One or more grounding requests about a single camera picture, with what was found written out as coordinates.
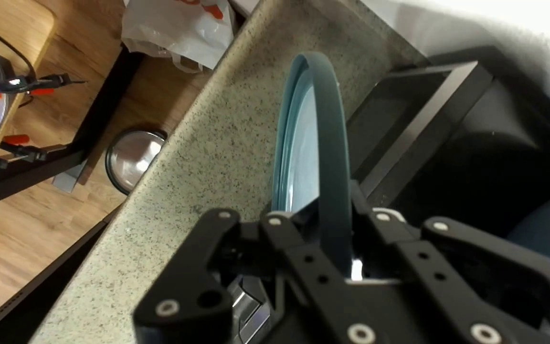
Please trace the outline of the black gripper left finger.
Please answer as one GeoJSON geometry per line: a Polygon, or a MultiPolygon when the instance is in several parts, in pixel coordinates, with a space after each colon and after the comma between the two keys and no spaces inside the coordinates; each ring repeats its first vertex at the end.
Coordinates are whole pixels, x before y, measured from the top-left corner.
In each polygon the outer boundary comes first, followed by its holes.
{"type": "Polygon", "coordinates": [[[131,313],[137,344],[376,344],[361,287],[299,218],[206,212],[131,313]]]}

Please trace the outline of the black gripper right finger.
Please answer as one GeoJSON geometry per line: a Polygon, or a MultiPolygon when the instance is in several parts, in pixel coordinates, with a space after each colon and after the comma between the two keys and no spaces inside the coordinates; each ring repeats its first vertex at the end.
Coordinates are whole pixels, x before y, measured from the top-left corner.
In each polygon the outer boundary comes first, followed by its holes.
{"type": "Polygon", "coordinates": [[[550,344],[550,258],[462,222],[420,227],[391,208],[357,214],[368,275],[418,290],[452,344],[550,344]]]}

